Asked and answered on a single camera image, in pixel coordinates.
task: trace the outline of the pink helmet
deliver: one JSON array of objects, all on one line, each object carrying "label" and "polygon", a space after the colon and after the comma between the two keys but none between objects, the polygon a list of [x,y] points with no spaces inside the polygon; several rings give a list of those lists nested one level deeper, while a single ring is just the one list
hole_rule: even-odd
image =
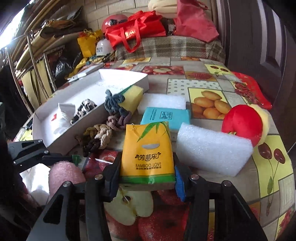
[{"label": "pink helmet", "polygon": [[122,20],[127,20],[128,17],[123,15],[123,14],[114,14],[114,15],[110,15],[108,16],[104,21],[103,21],[103,24],[102,24],[102,31],[103,33],[106,32],[106,29],[108,27],[110,27],[111,25],[116,25],[116,24],[119,24],[120,21]]}]

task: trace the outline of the plaid fabric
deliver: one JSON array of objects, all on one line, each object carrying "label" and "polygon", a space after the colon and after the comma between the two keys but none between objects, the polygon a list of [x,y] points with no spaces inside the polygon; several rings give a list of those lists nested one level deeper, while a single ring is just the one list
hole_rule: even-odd
[{"label": "plaid fabric", "polygon": [[[128,43],[134,46],[136,40],[129,40]],[[127,52],[123,44],[119,44],[115,55],[117,60],[144,57],[197,57],[225,63],[225,52],[219,40],[206,43],[183,36],[143,38],[139,48],[133,53]]]}]

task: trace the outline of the pink plush toy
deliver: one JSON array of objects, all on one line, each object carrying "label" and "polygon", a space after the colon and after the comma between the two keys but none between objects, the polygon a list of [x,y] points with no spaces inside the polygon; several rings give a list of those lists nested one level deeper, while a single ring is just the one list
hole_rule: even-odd
[{"label": "pink plush toy", "polygon": [[73,184],[85,182],[82,171],[73,163],[60,161],[52,166],[48,175],[49,196],[56,193],[59,187],[65,182],[71,181]]}]

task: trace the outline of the metal screw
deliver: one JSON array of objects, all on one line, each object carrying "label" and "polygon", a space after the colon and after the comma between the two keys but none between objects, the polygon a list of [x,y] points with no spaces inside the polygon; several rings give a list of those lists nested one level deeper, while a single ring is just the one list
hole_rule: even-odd
[{"label": "metal screw", "polygon": [[95,175],[94,177],[96,180],[101,180],[103,178],[102,174]]},{"label": "metal screw", "polygon": [[197,179],[199,179],[199,175],[197,175],[197,174],[192,174],[191,176],[190,176],[190,178],[192,179],[192,180],[197,180]]},{"label": "metal screw", "polygon": [[71,182],[70,181],[65,181],[64,183],[63,183],[63,187],[68,187],[68,186],[70,186],[71,185]]},{"label": "metal screw", "polygon": [[225,181],[223,182],[223,184],[224,184],[224,186],[226,186],[226,187],[230,187],[230,186],[232,185],[232,183],[231,183],[230,181],[228,181],[228,180],[225,180]]}]

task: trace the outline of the teal tissue package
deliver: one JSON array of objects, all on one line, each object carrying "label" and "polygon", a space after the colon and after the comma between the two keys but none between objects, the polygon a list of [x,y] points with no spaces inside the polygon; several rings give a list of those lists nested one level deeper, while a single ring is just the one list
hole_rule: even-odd
[{"label": "teal tissue package", "polygon": [[170,131],[177,131],[181,124],[190,124],[190,110],[147,107],[141,125],[151,122],[168,121]]}]

